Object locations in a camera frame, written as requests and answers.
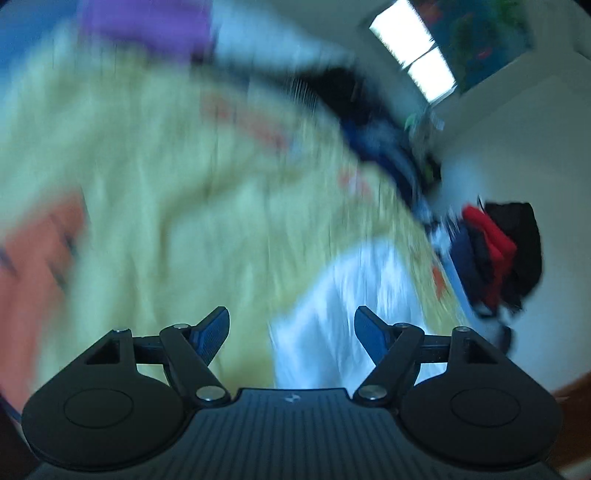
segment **bed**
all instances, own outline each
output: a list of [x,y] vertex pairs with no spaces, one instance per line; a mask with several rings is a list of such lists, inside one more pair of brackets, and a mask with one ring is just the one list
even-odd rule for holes
[[359,164],[330,115],[264,83],[81,46],[64,25],[31,50],[4,111],[2,232],[73,189],[87,209],[31,392],[110,329],[154,335],[218,305],[231,329],[210,368],[233,393],[352,392],[373,367],[359,305],[435,335],[467,323],[392,180]]

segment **window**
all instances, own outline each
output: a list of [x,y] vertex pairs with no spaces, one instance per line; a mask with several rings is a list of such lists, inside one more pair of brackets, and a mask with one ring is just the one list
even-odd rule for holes
[[451,92],[456,81],[427,27],[408,0],[397,0],[369,29],[408,72],[429,102]]

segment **black bag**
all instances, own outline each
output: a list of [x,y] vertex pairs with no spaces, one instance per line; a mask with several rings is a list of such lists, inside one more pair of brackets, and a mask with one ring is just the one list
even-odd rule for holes
[[522,300],[540,282],[542,245],[529,203],[489,203],[485,212],[517,246],[513,269],[503,282],[501,299],[513,310],[521,310]]

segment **metal screw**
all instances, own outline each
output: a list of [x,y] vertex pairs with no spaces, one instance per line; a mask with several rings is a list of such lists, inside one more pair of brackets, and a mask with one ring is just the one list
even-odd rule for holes
[[197,390],[197,398],[203,401],[216,401],[222,399],[226,391],[217,385],[208,385]]
[[381,385],[364,385],[357,392],[365,400],[381,400],[388,394],[386,389]]

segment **yellow blanket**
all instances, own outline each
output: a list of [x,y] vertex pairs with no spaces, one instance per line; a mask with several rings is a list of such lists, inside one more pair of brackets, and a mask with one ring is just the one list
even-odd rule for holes
[[433,332],[462,322],[389,178],[360,166],[336,126],[287,100],[254,99],[207,67],[133,51],[108,71],[75,68],[51,45],[30,58],[11,99],[0,229],[73,187],[89,217],[38,385],[110,329],[156,335],[223,305],[230,335],[213,372],[231,391],[272,386],[268,322],[371,238],[389,238],[404,257]]

